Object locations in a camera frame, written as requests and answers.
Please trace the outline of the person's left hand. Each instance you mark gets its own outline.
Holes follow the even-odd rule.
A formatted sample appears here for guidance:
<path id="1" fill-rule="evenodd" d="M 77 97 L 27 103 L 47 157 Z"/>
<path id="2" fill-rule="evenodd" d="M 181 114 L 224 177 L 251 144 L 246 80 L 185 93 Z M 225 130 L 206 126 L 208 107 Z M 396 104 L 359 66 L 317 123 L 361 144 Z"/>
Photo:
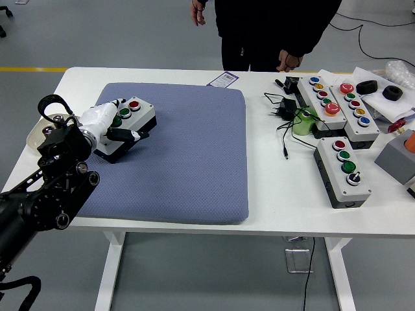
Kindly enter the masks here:
<path id="1" fill-rule="evenodd" d="M 295 70 L 302 64 L 303 56 L 297 57 L 290 55 L 287 51 L 281 50 L 279 53 L 279 65 L 276 67 L 277 72 L 288 73 Z"/>

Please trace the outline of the person's right hand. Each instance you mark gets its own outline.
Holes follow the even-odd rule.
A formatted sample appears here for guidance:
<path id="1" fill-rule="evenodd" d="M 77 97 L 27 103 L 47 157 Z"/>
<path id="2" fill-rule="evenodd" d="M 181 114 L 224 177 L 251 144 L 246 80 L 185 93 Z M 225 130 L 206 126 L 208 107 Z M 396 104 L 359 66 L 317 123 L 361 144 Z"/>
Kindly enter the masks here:
<path id="1" fill-rule="evenodd" d="M 190 17 L 195 26 L 205 25 L 204 9 L 207 1 L 192 0 L 190 4 Z"/>

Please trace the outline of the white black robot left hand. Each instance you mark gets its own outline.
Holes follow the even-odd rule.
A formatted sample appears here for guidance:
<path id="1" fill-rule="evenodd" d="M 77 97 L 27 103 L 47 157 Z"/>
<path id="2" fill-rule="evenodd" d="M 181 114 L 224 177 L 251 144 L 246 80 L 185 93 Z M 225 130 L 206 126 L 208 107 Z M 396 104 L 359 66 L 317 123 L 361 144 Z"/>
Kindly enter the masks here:
<path id="1" fill-rule="evenodd" d="M 123 119 L 132 116 L 133 111 L 140 108 L 137 103 L 131 107 L 126 105 L 124 98 L 118 98 L 99 106 L 94 106 L 85 111 L 80 122 L 80 131 L 89 141 L 90 145 L 97 146 L 101 137 L 107 137 L 110 141 L 136 142 L 149 137 L 148 132 L 120 129 Z"/>

